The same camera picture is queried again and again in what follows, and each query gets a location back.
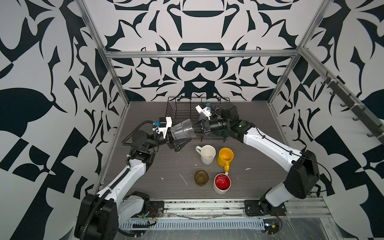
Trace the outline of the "clear glass cup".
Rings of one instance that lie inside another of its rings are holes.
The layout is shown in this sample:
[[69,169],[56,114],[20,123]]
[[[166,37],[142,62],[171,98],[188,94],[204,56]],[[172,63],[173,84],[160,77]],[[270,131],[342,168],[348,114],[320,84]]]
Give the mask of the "clear glass cup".
[[193,123],[190,119],[187,119],[171,127],[171,134],[173,139],[175,140],[193,139],[196,137],[196,134],[193,128]]

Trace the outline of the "cream white cup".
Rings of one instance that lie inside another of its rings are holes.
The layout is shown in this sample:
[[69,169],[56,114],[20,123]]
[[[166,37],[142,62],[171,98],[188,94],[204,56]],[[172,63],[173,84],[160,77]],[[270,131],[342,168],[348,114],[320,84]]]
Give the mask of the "cream white cup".
[[206,165],[212,164],[216,156],[216,149],[213,146],[211,145],[205,145],[203,147],[196,146],[195,150],[200,155],[200,159],[204,164]]

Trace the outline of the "yellow mug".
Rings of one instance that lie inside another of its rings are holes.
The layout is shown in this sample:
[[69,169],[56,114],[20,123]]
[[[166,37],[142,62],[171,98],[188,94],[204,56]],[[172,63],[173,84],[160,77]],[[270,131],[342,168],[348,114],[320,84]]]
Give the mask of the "yellow mug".
[[234,153],[231,149],[229,148],[222,148],[219,151],[218,155],[218,165],[222,168],[224,168],[225,172],[230,171],[230,165],[232,163],[232,160],[234,159]]

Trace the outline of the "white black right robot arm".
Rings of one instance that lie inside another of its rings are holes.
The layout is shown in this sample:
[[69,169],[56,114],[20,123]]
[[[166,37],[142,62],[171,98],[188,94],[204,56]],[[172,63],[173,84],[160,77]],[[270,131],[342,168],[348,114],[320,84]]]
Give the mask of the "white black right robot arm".
[[284,181],[267,190],[259,200],[245,201],[247,216],[281,214],[285,202],[293,198],[305,199],[321,179],[319,168],[322,165],[313,152],[290,148],[265,134],[255,124],[240,119],[237,107],[232,103],[216,108],[202,103],[195,109],[201,117],[194,125],[199,133],[231,137],[263,153],[288,173]]

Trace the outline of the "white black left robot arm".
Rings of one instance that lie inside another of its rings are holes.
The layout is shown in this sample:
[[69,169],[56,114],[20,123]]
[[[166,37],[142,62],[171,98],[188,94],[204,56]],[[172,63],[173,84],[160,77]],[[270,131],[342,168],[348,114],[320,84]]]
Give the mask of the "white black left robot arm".
[[87,194],[80,206],[75,237],[80,240],[112,240],[120,225],[135,215],[145,215],[150,207],[147,194],[128,191],[153,164],[161,145],[179,152],[196,137],[193,123],[187,119],[174,125],[172,118],[141,122],[123,141],[129,146],[126,166],[106,187],[95,195]]

